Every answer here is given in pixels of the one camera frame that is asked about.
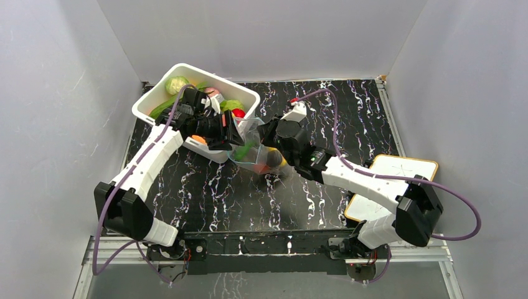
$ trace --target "gray wall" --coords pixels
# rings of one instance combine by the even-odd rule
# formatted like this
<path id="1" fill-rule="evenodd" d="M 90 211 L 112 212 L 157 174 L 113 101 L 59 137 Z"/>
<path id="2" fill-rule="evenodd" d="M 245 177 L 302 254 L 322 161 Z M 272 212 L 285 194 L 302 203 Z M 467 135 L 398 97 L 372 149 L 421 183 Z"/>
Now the gray wall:
<path id="1" fill-rule="evenodd" d="M 141 83 L 95 0 L 3 0 L 0 54 L 0 297 L 71 298 Z"/>
<path id="2" fill-rule="evenodd" d="M 233 80 L 387 74 L 427 0 L 98 0 L 141 80 L 178 62 Z"/>
<path id="3" fill-rule="evenodd" d="M 449 244 L 464 297 L 527 298 L 528 2 L 429 0 L 389 73 L 389 97 L 409 156 L 439 162 L 481 233 Z M 443 232 L 474 227 L 442 194 Z"/>

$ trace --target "green toy vegetable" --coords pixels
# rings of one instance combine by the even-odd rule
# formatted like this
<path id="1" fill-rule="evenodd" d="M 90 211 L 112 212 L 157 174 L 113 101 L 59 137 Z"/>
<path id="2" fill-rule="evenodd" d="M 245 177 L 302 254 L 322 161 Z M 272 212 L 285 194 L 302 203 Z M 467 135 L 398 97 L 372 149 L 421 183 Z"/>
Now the green toy vegetable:
<path id="1" fill-rule="evenodd" d="M 163 110 L 165 110 L 165 109 L 171 107 L 171 106 L 174 104 L 174 100 L 175 100 L 175 99 L 176 99 L 176 96 L 175 96 L 175 95 L 171 96 L 171 98 L 170 98 L 168 101 L 163 102 L 163 103 L 161 103 L 159 106 L 157 106 L 156 108 L 154 108 L 154 109 L 150 112 L 149 116 L 150 116 L 151 118 L 157 119 L 158 116 L 161 114 L 161 112 L 163 112 Z"/>
<path id="2" fill-rule="evenodd" d="M 207 86 L 207 82 L 201 82 L 201 83 L 198 83 L 196 86 L 196 89 L 200 90 L 201 92 L 205 91 L 205 89 L 208 87 Z"/>
<path id="3" fill-rule="evenodd" d="M 244 105 L 238 100 L 227 100 L 220 103 L 220 109 L 222 112 L 226 110 L 240 109 L 244 111 Z"/>
<path id="4" fill-rule="evenodd" d="M 184 85 L 187 84 L 189 84 L 189 81 L 185 77 L 172 77 L 165 82 L 165 90 L 167 90 L 170 95 L 175 95 Z"/>
<path id="5" fill-rule="evenodd" d="M 237 148 L 237 150 L 234 152 L 234 158 L 236 161 L 240 161 L 242 160 L 242 158 L 244 158 L 247 153 L 249 152 L 249 150 L 254 147 L 256 145 L 256 143 L 254 141 L 248 141 L 246 142 L 246 144 L 244 146 L 241 146 L 239 148 Z"/>

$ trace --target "clear plastic bag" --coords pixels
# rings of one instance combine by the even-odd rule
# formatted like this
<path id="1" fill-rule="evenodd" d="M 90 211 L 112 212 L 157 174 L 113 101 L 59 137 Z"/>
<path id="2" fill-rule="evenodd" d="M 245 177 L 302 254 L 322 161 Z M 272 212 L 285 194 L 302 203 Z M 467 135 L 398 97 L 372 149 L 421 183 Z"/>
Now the clear plastic bag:
<path id="1" fill-rule="evenodd" d="M 254 173 L 277 175 L 289 175 L 292 167 L 288 165 L 282 154 L 276 148 L 269 148 L 260 143 L 257 127 L 264 122 L 260 118 L 235 118 L 235 121 L 242 121 L 244 130 L 245 145 L 232 145 L 233 150 L 227 152 L 227 156 L 236 165 L 251 170 Z"/>

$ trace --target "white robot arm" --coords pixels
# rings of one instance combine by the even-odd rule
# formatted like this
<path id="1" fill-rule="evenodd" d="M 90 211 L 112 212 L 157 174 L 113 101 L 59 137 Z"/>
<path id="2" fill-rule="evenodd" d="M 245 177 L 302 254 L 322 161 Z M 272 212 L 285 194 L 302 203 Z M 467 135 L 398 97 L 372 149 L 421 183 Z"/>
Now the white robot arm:
<path id="1" fill-rule="evenodd" d="M 163 246 L 169 255 L 181 253 L 182 248 L 176 242 L 182 237 L 181 231 L 156 219 L 144 202 L 161 168 L 186 138 L 203 136 L 210 150 L 231 150 L 230 144 L 243 145 L 231 112 L 218 113 L 207 99 L 203 92 L 185 90 L 174 117 L 169 119 L 171 108 L 163 111 L 148 139 L 124 170 L 110 184 L 97 185 L 95 204 L 106 229 Z M 120 189 L 110 199 L 108 212 L 103 215 L 103 207 L 117 182 L 121 182 Z"/>
<path id="2" fill-rule="evenodd" d="M 295 100 L 291 104 L 290 112 L 259 127 L 262 143 L 279 149 L 302 177 L 349 190 L 389 210 L 390 215 L 357 226 L 354 238 L 368 249 L 399 240 L 426 246 L 443 212 L 432 187 L 365 176 L 357 171 L 369 172 L 367 168 L 348 161 L 352 170 L 331 150 L 310 144 L 299 125 L 306 117 L 306 106 Z"/>

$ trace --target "white container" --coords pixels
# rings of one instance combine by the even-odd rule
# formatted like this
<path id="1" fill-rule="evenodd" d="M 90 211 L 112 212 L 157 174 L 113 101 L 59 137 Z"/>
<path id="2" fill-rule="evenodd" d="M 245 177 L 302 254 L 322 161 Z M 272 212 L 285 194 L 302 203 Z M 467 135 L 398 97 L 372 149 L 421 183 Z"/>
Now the white container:
<path id="1" fill-rule="evenodd" d="M 183 76 L 193 84 L 207 82 L 207 86 L 218 89 L 226 100 L 239 100 L 242 105 L 244 105 L 244 110 L 246 111 L 246 115 L 244 116 L 245 119 L 255 116 L 255 110 L 260 103 L 260 96 L 258 93 L 188 64 L 177 64 L 173 66 L 158 84 L 156 84 L 156 86 L 154 86 L 149 92 L 145 93 L 134 104 L 134 106 L 132 106 L 132 113 L 137 118 L 154 126 L 154 119 L 148 115 L 159 104 L 169 100 L 170 95 L 165 91 L 165 81 L 168 78 L 175 76 Z M 244 129 L 246 126 L 246 121 L 241 121 L 238 124 L 238 132 L 241 135 L 245 134 Z M 192 138 L 187 138 L 184 146 L 216 163 L 224 163 L 227 161 L 227 153 L 225 151 L 210 151 L 207 145 Z"/>

